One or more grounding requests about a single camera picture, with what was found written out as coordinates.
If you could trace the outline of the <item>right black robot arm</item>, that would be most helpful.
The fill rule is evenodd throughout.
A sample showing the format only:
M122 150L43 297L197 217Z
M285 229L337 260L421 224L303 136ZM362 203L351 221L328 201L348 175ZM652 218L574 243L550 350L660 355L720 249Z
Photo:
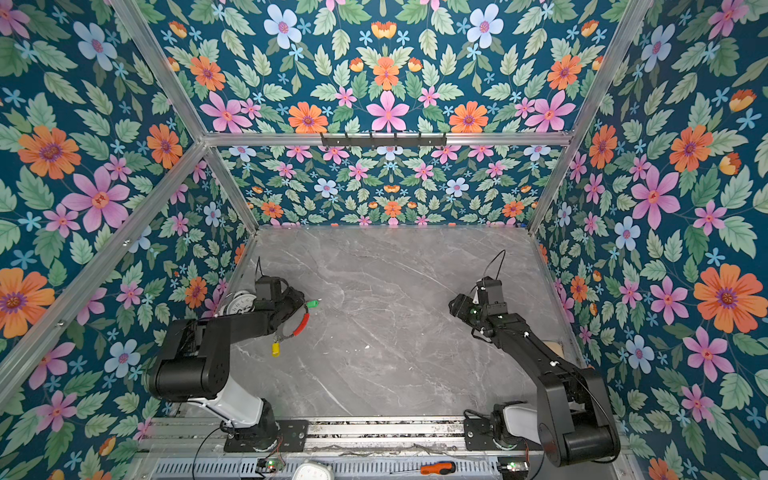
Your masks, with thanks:
M497 404L478 417L488 423L496 446L527 440L556 467L618 459L620 435L603 377L563 359L521 315L509 312L500 280L478 280L471 294L449 302L449 312L470 327L473 338L509 355L536 387L534 402Z

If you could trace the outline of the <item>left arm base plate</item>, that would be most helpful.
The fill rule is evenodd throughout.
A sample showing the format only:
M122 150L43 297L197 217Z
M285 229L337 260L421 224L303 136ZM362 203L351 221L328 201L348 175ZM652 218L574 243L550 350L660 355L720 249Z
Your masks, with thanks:
M308 439L307 420L277 420L253 427L235 428L227 433L226 453L303 452Z

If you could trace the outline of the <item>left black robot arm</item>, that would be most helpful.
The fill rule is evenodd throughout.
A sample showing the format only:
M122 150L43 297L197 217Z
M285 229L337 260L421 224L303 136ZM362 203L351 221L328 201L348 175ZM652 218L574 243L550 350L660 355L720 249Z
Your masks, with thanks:
M235 296L236 309L216 317L177 320L168 332L148 380L150 394L197 406L220 419L228 452L277 447L280 427L271 404L249 393L231 375L230 349L245 340L274 335L301 313L295 333L309 320L303 292L280 277L263 275L254 288Z

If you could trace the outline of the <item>red capped key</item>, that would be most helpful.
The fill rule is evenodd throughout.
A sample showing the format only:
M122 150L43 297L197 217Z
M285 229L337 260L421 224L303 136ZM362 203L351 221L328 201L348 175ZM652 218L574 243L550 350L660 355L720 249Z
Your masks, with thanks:
M301 322L300 322L300 323L298 324L298 326L297 326L297 327L296 327L296 328L293 330L293 332L292 332L291 336L292 336L292 337L297 337L297 336L299 336L299 335L300 335L300 334L301 334L301 333L302 333L302 332L305 330L305 328L307 327L307 325L308 325L308 323L309 323L309 320L310 320L310 314L309 314L309 313L305 313L305 314L303 315L303 317L302 317L302 320L301 320Z

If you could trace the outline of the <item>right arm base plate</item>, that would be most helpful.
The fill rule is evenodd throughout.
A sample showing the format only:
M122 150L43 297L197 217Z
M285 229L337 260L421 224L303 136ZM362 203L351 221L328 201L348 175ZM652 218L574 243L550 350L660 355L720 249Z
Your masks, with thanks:
M463 419L465 448L468 451L541 451L541 446L511 434L502 420L467 416Z

